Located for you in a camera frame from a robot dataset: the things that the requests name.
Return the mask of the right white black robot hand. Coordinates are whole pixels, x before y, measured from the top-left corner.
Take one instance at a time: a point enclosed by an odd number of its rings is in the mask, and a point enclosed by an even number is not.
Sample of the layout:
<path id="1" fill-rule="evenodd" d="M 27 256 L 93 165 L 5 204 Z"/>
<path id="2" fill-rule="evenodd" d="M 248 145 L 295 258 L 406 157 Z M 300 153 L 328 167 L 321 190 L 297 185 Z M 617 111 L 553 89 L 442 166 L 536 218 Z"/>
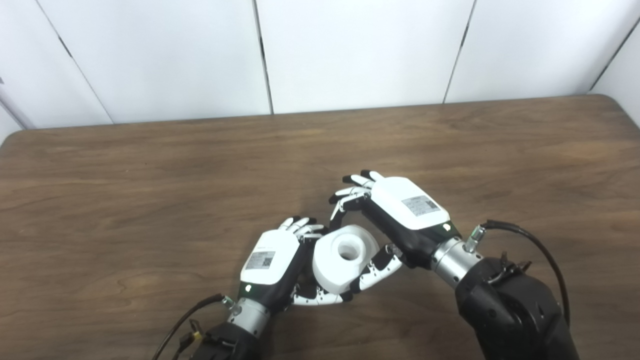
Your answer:
<path id="1" fill-rule="evenodd" d="M 362 170 L 342 181 L 349 187 L 328 200 L 334 205 L 330 230 L 340 228 L 348 212 L 361 212 L 390 240 L 349 284 L 352 294 L 372 287 L 402 265 L 435 272 L 441 250 L 461 239 L 450 214 L 409 178 Z"/>

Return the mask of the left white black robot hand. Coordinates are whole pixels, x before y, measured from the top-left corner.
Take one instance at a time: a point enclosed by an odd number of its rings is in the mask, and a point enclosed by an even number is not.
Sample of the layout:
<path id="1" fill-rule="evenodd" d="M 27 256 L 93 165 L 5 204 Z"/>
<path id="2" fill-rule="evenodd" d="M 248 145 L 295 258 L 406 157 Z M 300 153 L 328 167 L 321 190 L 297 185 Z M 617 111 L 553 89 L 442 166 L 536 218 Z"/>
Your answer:
<path id="1" fill-rule="evenodd" d="M 272 315 L 285 312 L 291 305 L 333 305 L 354 300 L 350 291 L 334 294 L 313 283 L 308 292 L 298 283 L 313 259 L 316 242 L 328 233 L 317 219 L 300 216 L 287 218 L 279 227 L 263 232 L 240 271 L 238 298 L 254 301 Z"/>

